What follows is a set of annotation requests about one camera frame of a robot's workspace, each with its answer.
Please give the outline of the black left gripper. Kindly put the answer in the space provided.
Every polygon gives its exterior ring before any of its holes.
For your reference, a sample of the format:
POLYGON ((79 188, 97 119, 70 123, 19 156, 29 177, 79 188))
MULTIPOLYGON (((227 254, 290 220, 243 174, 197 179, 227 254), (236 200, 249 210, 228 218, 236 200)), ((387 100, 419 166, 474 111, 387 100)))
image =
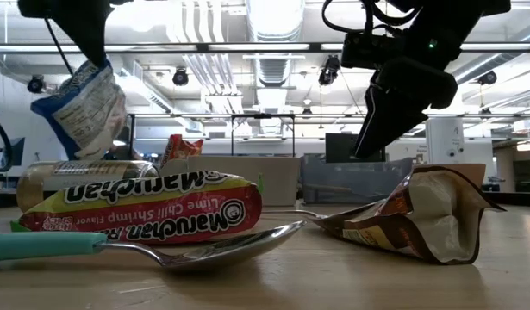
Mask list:
POLYGON ((133 0, 17 0, 17 7, 27 18, 65 18, 66 32, 83 55, 94 65, 103 67, 107 18, 114 6, 131 2, 133 0))

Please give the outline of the blue yellow ramen pack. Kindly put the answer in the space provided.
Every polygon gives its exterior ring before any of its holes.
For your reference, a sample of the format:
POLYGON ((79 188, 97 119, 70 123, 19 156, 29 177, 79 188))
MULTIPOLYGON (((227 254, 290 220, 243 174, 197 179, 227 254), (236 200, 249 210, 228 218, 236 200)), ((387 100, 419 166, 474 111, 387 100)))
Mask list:
POLYGON ((126 96, 106 59, 98 67, 85 61, 51 95, 31 103, 56 134, 70 160, 97 160, 124 128, 126 96))

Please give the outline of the brown snack pouch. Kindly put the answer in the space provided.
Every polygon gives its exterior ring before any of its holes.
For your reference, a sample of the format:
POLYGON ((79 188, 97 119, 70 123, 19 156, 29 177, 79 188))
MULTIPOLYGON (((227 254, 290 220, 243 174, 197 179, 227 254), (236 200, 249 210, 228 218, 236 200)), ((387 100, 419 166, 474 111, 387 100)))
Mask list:
POLYGON ((504 210, 461 170, 418 166, 387 198, 314 223, 336 238, 430 264, 472 264, 487 209, 504 210))

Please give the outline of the all-metal spoon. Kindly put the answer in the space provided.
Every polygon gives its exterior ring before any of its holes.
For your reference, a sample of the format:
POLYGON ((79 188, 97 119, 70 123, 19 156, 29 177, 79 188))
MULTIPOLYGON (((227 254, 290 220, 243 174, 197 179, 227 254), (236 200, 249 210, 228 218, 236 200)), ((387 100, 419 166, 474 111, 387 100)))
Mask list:
POLYGON ((295 214, 295 215, 302 215, 317 219, 323 219, 327 216, 324 214, 317 214, 311 211, 306 210, 265 210, 261 212, 262 214, 295 214))

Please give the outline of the red orange ramen pack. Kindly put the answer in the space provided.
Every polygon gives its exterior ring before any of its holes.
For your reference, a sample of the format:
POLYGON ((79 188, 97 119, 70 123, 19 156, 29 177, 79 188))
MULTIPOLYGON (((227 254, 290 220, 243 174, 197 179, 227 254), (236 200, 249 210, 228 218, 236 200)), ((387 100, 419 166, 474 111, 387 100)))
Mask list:
POLYGON ((167 142, 160 167, 173 159, 186 159, 190 156, 200 156, 203 150, 203 140, 198 139, 195 142, 189 142, 183 139, 181 134, 172 134, 167 142))

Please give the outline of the lime chili shrimp ramen pack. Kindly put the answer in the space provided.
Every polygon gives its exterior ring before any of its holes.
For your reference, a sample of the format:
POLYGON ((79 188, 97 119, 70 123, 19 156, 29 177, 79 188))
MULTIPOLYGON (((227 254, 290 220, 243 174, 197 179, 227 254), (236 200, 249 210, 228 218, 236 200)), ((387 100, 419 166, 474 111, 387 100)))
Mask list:
POLYGON ((259 187, 244 177, 200 170, 61 189, 10 223, 14 232, 94 232, 144 245, 191 244, 249 233, 259 187))

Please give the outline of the black monitor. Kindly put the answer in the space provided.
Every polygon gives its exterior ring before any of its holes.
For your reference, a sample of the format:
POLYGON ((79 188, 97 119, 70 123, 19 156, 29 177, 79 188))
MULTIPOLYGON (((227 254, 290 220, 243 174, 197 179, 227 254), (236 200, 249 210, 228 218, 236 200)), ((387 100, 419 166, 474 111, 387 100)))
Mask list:
POLYGON ((326 133, 325 156, 327 164, 357 163, 357 162, 385 162, 385 149, 374 152, 370 157, 356 156, 356 142, 358 135, 353 133, 326 133))

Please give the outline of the white column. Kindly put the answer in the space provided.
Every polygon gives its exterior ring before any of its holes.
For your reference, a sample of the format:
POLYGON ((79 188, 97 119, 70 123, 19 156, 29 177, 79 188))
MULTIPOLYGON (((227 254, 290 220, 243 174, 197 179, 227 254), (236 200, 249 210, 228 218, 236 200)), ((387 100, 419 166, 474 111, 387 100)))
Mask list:
POLYGON ((461 164, 464 162, 463 121, 456 116, 430 117, 426 122, 429 164, 461 164))

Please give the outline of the smoky dark plastic bin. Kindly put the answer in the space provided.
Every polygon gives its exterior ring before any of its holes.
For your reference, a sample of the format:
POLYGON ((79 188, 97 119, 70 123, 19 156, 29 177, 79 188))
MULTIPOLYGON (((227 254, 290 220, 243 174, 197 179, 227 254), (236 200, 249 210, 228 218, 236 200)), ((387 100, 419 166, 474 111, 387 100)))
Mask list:
POLYGON ((412 170, 413 160, 328 164, 301 158, 300 193, 308 204, 366 204, 389 196, 412 170))

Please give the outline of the black overhead crossbar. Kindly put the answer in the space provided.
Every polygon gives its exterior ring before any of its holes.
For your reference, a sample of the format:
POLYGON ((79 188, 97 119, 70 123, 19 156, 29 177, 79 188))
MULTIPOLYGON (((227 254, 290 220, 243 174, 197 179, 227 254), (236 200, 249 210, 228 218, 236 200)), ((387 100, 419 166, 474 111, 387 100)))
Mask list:
MULTIPOLYGON (((159 43, 106 45, 107 54, 127 53, 338 53, 342 43, 159 43)), ((464 53, 530 53, 530 42, 466 42, 464 53)), ((50 54, 58 48, 50 44, 0 44, 0 54, 50 54)))

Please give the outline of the peach bowl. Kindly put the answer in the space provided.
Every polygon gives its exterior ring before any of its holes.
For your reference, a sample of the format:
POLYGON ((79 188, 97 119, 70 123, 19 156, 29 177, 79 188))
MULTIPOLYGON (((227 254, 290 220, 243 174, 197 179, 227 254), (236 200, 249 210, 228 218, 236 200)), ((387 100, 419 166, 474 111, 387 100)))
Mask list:
POLYGON ((413 170, 431 167, 442 167, 457 171, 478 187, 482 186, 486 171, 485 164, 417 164, 413 166, 413 170))

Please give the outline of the light grey plastic bin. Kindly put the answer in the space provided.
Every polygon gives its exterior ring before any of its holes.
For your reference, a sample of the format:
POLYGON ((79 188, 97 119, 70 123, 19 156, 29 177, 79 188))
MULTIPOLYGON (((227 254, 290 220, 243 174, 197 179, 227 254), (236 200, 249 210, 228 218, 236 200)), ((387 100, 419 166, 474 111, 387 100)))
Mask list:
POLYGON ((188 160, 185 158, 175 158, 166 162, 160 169, 159 174, 165 175, 176 175, 185 173, 188 171, 188 160))
POLYGON ((188 171, 219 171, 262 181, 264 206, 292 206, 296 201, 299 158, 284 157, 188 157, 188 171))

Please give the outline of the person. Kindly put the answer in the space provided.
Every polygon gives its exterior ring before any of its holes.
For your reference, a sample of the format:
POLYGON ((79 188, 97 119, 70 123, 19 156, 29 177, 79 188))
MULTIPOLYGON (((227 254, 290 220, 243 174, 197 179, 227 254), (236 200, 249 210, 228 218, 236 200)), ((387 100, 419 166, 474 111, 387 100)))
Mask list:
POLYGON ((113 146, 109 155, 113 160, 142 160, 142 157, 135 149, 130 149, 129 145, 113 146))

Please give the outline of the blue-lit monitor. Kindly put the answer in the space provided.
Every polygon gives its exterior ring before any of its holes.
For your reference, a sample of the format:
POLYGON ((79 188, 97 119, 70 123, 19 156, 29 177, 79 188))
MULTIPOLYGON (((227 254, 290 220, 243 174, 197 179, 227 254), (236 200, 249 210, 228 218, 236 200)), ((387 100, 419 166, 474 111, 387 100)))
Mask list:
POLYGON ((12 146, 12 165, 21 166, 25 146, 25 138, 13 138, 10 140, 12 146))

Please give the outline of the black background frame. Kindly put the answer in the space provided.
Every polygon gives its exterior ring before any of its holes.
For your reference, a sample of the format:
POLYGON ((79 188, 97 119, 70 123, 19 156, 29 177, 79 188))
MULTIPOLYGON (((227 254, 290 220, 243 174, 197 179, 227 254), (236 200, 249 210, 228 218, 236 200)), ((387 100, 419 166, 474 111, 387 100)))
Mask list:
MULTIPOLYGON (((456 116, 464 121, 468 128, 484 127, 491 123, 500 123, 506 127, 512 128, 509 136, 510 140, 516 140, 519 135, 530 133, 530 113, 514 114, 432 114, 426 115, 427 119, 408 130, 399 138, 407 138, 418 134, 418 126, 424 125, 430 117, 451 117, 456 116)), ((236 130, 241 124, 249 121, 262 121, 277 119, 279 124, 279 133, 271 133, 268 140, 284 140, 284 130, 291 131, 291 143, 295 144, 297 140, 297 125, 325 125, 362 126, 365 116, 362 114, 140 114, 131 115, 129 123, 131 126, 137 126, 141 121, 145 121, 149 126, 155 126, 157 121, 176 122, 186 132, 198 133, 202 140, 211 140, 210 135, 203 131, 203 128, 209 123, 229 124, 230 141, 236 140, 236 130)))

